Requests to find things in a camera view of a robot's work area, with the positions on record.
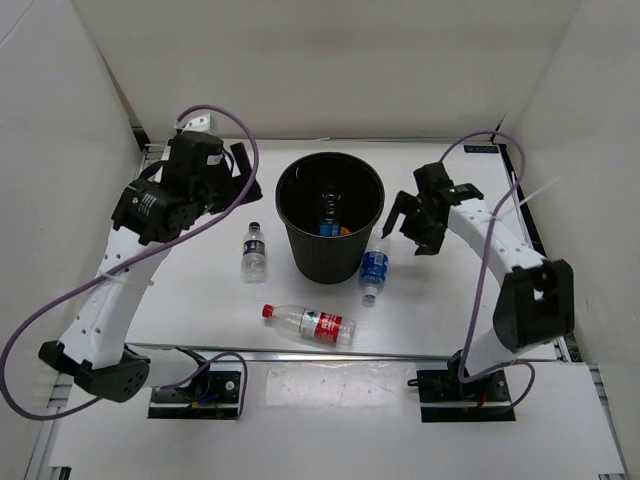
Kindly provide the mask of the clear bottle blue label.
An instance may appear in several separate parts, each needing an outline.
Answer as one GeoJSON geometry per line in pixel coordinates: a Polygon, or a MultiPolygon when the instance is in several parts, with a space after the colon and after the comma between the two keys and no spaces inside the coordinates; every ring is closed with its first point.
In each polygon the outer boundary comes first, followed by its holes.
{"type": "Polygon", "coordinates": [[[381,229],[372,232],[362,257],[359,284],[365,305],[373,305],[383,290],[389,266],[389,238],[383,237],[381,229]]]}

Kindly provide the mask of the clear bottle white cap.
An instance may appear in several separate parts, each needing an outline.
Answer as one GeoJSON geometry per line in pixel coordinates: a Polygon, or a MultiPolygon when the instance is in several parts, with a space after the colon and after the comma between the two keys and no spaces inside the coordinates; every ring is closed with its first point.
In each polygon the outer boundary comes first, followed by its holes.
{"type": "Polygon", "coordinates": [[[343,194],[335,184],[328,184],[319,200],[319,235],[337,237],[340,235],[343,214],[343,194]]]}

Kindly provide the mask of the small clear bottle dark label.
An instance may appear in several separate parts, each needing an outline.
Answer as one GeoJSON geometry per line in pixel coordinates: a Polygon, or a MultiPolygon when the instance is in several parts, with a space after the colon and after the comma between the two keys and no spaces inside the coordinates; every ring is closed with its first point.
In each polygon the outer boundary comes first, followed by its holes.
{"type": "Polygon", "coordinates": [[[250,222],[243,237],[241,269],[246,282],[258,283],[266,277],[266,243],[258,222],[250,222]]]}

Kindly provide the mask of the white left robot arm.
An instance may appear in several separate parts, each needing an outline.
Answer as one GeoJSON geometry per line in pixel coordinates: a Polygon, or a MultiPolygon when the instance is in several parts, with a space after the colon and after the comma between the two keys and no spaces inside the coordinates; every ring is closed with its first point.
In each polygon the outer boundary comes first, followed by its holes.
{"type": "Polygon", "coordinates": [[[39,358],[97,398],[122,403],[142,388],[175,387],[188,400],[206,395],[204,359],[180,347],[134,348],[125,339],[152,277],[170,250],[195,234],[195,222],[220,220],[260,199],[255,160],[241,143],[216,136],[212,108],[194,107],[176,122],[161,175],[143,173],[125,187],[112,214],[107,248],[89,295],[61,338],[39,358]]]}

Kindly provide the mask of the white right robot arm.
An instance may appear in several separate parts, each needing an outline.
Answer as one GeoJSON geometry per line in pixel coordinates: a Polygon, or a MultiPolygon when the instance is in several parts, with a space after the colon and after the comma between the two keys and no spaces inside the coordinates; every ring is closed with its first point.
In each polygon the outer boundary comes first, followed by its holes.
{"type": "Polygon", "coordinates": [[[398,226],[416,244],[416,255],[434,256],[446,233],[453,232],[478,255],[481,273],[493,275],[500,287],[491,329],[481,336],[469,332],[448,362],[450,390],[470,400],[490,375],[573,331],[573,269],[520,242],[490,211],[483,194],[472,184],[455,184],[442,163],[422,166],[414,178],[417,194],[396,195],[383,233],[398,226]]]}

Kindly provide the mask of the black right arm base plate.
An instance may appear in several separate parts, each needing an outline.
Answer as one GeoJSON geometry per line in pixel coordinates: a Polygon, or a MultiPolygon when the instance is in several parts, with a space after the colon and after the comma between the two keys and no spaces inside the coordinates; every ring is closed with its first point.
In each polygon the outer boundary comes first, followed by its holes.
{"type": "Polygon", "coordinates": [[[446,364],[426,364],[407,386],[417,390],[423,423],[512,422],[515,413],[503,370],[463,384],[446,364]]]}

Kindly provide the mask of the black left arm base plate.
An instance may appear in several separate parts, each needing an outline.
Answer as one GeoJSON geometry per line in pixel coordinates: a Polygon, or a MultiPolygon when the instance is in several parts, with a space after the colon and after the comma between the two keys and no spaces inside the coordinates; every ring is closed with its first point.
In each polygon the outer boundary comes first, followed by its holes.
{"type": "Polygon", "coordinates": [[[245,383],[242,362],[223,357],[185,386],[152,389],[147,418],[237,420],[243,410],[245,383]]]}

